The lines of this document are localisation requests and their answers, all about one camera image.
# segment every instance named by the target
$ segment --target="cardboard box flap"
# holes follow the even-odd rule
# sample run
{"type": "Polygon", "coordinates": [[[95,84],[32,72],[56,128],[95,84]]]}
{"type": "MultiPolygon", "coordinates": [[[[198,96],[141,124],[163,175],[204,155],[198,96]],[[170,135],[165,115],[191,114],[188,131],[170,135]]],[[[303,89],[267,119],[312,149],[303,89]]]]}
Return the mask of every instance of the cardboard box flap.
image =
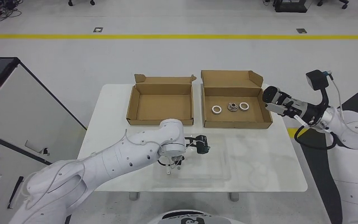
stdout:
{"type": "Polygon", "coordinates": [[[202,70],[204,87],[249,87],[261,88],[263,78],[253,71],[202,70]]]}
{"type": "Polygon", "coordinates": [[[196,77],[147,77],[143,74],[134,74],[135,83],[141,84],[191,84],[196,77]]]}

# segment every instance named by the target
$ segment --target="cardboard box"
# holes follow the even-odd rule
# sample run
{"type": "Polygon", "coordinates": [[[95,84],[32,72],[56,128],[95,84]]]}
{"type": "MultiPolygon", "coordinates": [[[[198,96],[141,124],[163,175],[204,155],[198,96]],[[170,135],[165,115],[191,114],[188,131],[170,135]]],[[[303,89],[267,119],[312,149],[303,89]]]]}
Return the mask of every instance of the cardboard box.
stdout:
{"type": "Polygon", "coordinates": [[[130,125],[159,125],[175,118],[183,125],[193,125],[194,107],[191,77],[146,77],[135,74],[127,121],[130,125]]]}
{"type": "Polygon", "coordinates": [[[262,101],[263,78],[252,71],[201,71],[202,117],[205,128],[268,128],[272,117],[262,101]],[[231,112],[230,102],[247,102],[249,110],[231,112]],[[211,108],[222,108],[219,115],[211,108]]]}

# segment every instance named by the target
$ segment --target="robotic arm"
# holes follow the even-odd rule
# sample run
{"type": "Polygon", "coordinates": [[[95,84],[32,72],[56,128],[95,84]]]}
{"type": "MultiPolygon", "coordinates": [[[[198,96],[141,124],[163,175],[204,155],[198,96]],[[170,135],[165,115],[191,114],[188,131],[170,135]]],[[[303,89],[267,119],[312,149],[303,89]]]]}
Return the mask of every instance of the robotic arm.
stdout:
{"type": "Polygon", "coordinates": [[[181,156],[185,149],[182,123],[168,119],[158,130],[125,134],[118,143],[88,158],[56,162],[29,180],[29,197],[10,224],[62,224],[101,184],[149,166],[161,156],[181,156]]]}
{"type": "Polygon", "coordinates": [[[328,163],[332,177],[341,197],[343,224],[358,223],[358,113],[343,111],[340,92],[331,72],[315,70],[306,74],[313,90],[320,90],[322,102],[313,105],[302,102],[270,86],[262,95],[266,109],[281,116],[289,116],[301,123],[295,140],[309,148],[328,150],[328,163]],[[328,105],[326,87],[330,77],[338,91],[340,109],[328,105]],[[298,139],[304,127],[326,134],[327,147],[310,146],[298,139]]]}
{"type": "MultiPolygon", "coordinates": [[[[321,72],[315,70],[306,74],[311,88],[314,91],[319,90],[322,94],[322,101],[320,104],[313,105],[308,102],[294,99],[290,95],[282,92],[279,88],[270,86],[265,89],[262,95],[262,99],[266,103],[266,109],[281,116],[288,116],[298,120],[302,126],[296,132],[295,140],[304,146],[318,150],[329,150],[336,145],[358,149],[355,142],[349,141],[345,144],[342,143],[342,140],[345,138],[344,136],[358,134],[358,129],[355,128],[357,123],[347,124],[342,109],[336,109],[329,106],[326,92],[326,88],[328,87],[327,76],[333,81],[332,73],[330,71],[321,72]],[[327,147],[315,147],[301,142],[298,139],[298,135],[300,131],[307,126],[319,132],[329,133],[332,138],[332,144],[327,147]]],[[[356,114],[352,111],[345,111],[345,113],[356,114]]]]}

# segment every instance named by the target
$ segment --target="metal ring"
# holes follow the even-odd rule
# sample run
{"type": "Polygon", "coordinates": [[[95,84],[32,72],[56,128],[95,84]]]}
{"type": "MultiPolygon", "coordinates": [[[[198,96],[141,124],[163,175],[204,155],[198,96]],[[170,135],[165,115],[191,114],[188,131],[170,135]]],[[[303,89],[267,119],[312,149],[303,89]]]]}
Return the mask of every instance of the metal ring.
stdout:
{"type": "Polygon", "coordinates": [[[247,102],[241,102],[239,104],[239,108],[240,108],[241,111],[247,111],[249,109],[249,105],[248,105],[247,102]]]}
{"type": "Polygon", "coordinates": [[[221,108],[220,106],[215,105],[215,106],[213,106],[213,107],[211,108],[211,111],[213,112],[213,114],[218,115],[218,114],[220,114],[220,113],[222,112],[222,108],[221,108]]]}

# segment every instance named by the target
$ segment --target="white cabinet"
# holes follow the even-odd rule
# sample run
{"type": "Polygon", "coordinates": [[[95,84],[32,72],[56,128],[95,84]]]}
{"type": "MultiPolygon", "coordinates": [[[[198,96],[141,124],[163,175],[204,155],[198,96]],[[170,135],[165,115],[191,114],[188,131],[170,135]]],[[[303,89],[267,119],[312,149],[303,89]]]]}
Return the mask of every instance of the white cabinet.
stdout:
{"type": "Polygon", "coordinates": [[[19,178],[23,177],[24,180],[31,173],[45,166],[0,144],[0,223],[8,223],[25,199],[20,194],[21,187],[25,183],[19,182],[16,188],[19,178]]]}
{"type": "Polygon", "coordinates": [[[76,159],[86,129],[20,61],[11,66],[0,82],[0,139],[52,163],[76,159]]]}

